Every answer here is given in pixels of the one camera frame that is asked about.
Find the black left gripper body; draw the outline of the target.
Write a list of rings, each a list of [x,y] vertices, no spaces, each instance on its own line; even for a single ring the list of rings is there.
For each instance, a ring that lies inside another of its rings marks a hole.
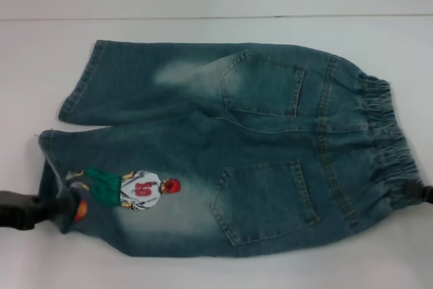
[[[45,220],[44,209],[37,196],[1,191],[1,227],[32,230]]]

